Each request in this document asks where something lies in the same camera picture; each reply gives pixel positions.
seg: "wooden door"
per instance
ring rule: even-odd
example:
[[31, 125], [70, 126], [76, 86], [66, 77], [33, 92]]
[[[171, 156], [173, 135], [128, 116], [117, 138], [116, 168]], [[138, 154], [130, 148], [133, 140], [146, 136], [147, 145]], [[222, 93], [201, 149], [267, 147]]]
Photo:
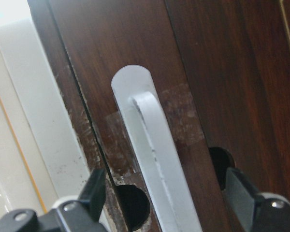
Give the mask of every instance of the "wooden door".
[[[117, 231], [127, 227], [116, 186], [147, 194], [110, 86], [129, 64], [152, 74], [204, 232], [240, 231], [208, 147], [228, 151], [261, 190], [290, 199], [290, 46], [279, 1], [29, 4], [88, 164], [109, 171]], [[141, 231], [159, 230], [151, 207]]]

